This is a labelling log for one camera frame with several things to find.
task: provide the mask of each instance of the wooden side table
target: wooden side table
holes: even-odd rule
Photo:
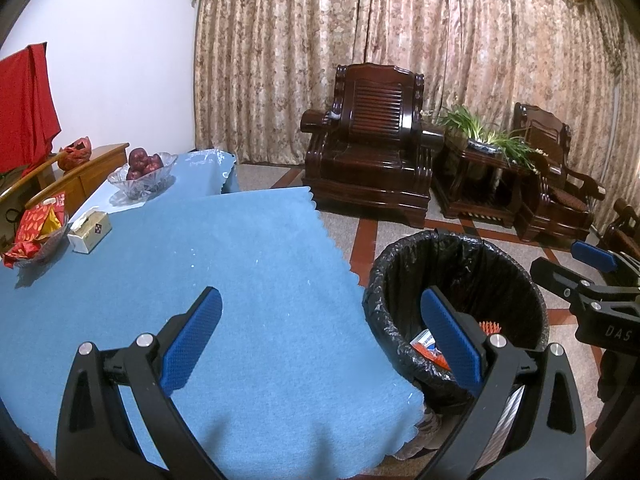
[[[453,174],[446,171],[450,158],[456,161]],[[470,163],[487,168],[481,180],[469,179]],[[503,177],[492,189],[491,182],[497,170],[502,170]],[[433,187],[445,218],[457,218],[461,214],[479,216],[502,221],[505,227],[510,228],[522,203],[520,181],[527,174],[527,168],[508,163],[502,155],[487,155],[463,147],[445,136],[444,147],[433,166]]]
[[[108,144],[92,150],[91,159],[77,168],[64,173],[64,175],[47,186],[41,192],[31,198],[25,205],[29,209],[44,199],[65,192],[65,209],[69,217],[100,187],[109,174],[127,163],[125,150],[129,143]]]

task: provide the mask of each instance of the green plant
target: green plant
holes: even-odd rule
[[[477,142],[496,146],[504,153],[508,162],[516,162],[531,171],[536,171],[529,153],[539,150],[534,150],[522,137],[514,136],[514,132],[507,133],[504,130],[486,128],[482,125],[480,118],[463,105],[453,105],[450,110],[447,108],[444,110],[445,113],[435,120],[437,125],[450,128]]]

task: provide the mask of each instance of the yellow wrapper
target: yellow wrapper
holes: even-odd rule
[[[56,212],[53,211],[53,208],[49,209],[49,214],[42,225],[42,229],[40,230],[40,235],[36,238],[36,240],[42,240],[43,238],[49,237],[49,235],[62,227],[60,220],[56,216]]]

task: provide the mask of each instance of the floral curtain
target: floral curtain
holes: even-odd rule
[[[300,116],[328,104],[336,65],[395,64],[425,74],[433,114],[457,101],[509,128],[520,101],[568,123],[573,167],[606,168],[602,227],[638,180],[640,45],[621,23],[612,0],[200,0],[196,145],[302,163]]]

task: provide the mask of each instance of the tissue box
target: tissue box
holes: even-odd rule
[[[71,225],[71,231],[66,237],[76,253],[89,254],[109,231],[109,215],[89,210]]]

